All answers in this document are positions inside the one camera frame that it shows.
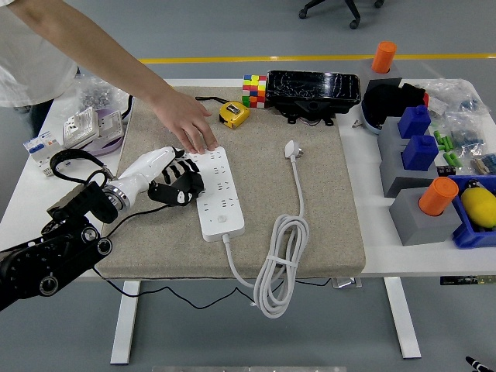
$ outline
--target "white power cord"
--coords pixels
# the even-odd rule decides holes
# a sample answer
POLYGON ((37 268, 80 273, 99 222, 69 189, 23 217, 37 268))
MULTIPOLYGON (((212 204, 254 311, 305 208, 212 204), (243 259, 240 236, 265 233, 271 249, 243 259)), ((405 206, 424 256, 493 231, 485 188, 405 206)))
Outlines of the white power cord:
POLYGON ((289 141, 284 148, 284 155, 291 161, 293 167, 294 181, 296 182, 300 200, 300 213, 299 215, 284 214, 277 217, 274 228, 272 229, 269 253, 267 254, 267 259, 258 274, 255 284, 248 283, 239 275, 234 266, 231 254, 229 235, 224 234, 222 236, 222 241, 226 245, 229 265, 235 278, 241 284, 253 288, 255 305, 257 305, 266 317, 272 319, 279 318, 283 315, 289 306, 289 301, 291 300, 293 290, 295 289, 294 285, 296 282, 298 263, 307 246, 310 235, 308 223, 303 218, 305 207, 303 203, 303 194, 301 193, 300 180, 298 179, 298 172, 296 171, 296 158, 300 157, 301 153, 298 143, 293 140, 289 141), (288 232, 291 232, 291 235, 289 236, 288 244, 286 246, 286 258, 283 259, 278 255, 284 234, 288 232), (282 267, 274 275, 277 265, 281 265, 282 267), (283 279, 277 297, 274 297, 271 285, 279 279, 284 272, 286 273, 286 278, 283 279))

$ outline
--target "table leg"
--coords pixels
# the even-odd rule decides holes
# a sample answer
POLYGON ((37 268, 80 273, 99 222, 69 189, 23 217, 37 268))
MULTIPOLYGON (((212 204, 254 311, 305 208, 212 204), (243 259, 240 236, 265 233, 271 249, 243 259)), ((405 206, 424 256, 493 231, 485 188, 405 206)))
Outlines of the table leg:
POLYGON ((384 283, 389 297, 391 312, 393 313, 394 324, 396 325, 401 354, 403 354, 404 359, 420 358, 422 356, 420 355, 419 343, 413 329, 412 317, 408 310, 401 278, 385 277, 384 283))
MULTIPOLYGON (((140 292, 140 281, 125 281, 124 292, 137 295, 140 292)), ((131 354, 131 342, 133 340, 134 321, 136 319, 137 297, 127 297, 124 294, 121 298, 119 317, 115 328, 114 346, 110 364, 128 364, 131 354)))

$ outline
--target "human hand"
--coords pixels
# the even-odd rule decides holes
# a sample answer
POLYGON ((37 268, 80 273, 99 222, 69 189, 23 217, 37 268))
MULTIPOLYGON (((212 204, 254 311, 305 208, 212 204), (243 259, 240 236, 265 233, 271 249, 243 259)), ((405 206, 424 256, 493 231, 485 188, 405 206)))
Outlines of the human hand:
POLYGON ((171 89, 152 108, 189 153, 205 153, 204 144, 211 151, 219 146, 205 120, 211 113, 193 97, 171 89))

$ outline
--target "gray holder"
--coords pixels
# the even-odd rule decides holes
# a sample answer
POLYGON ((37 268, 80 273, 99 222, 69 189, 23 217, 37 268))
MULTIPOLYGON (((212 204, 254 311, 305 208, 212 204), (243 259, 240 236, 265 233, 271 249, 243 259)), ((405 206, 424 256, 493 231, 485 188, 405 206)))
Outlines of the gray holder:
POLYGON ((426 215, 419 208, 419 199, 427 189, 401 190, 389 207, 396 231, 404 246, 443 242, 462 223, 453 203, 450 203, 441 215, 426 215))
POLYGON ((401 75, 399 69, 396 67, 394 62, 391 64, 391 68, 387 74, 378 74, 372 70, 372 58, 361 60, 360 69, 358 77, 360 79, 360 90, 362 93, 362 99, 365 93, 370 89, 377 87, 380 84, 394 85, 398 87, 401 83, 401 75))
POLYGON ((390 149, 383 157, 379 171, 385 198, 396 198, 405 188, 423 188, 429 186, 438 177, 434 162, 428 170, 407 170, 403 167, 402 149, 390 149))
POLYGON ((392 150, 403 151, 410 141, 409 138, 401 138, 398 123, 401 118, 389 116, 382 125, 382 130, 377 136, 377 145, 381 153, 381 159, 391 155, 392 150))

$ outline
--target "power outlet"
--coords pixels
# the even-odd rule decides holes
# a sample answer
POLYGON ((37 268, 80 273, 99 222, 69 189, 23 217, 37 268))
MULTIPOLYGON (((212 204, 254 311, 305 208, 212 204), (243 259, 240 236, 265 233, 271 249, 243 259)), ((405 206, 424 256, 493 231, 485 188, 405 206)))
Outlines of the power outlet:
POLYGON ((201 233, 207 242, 231 238, 245 232, 245 220, 234 186, 226 150, 217 147, 203 155, 190 155, 200 170, 205 190, 196 199, 201 233))

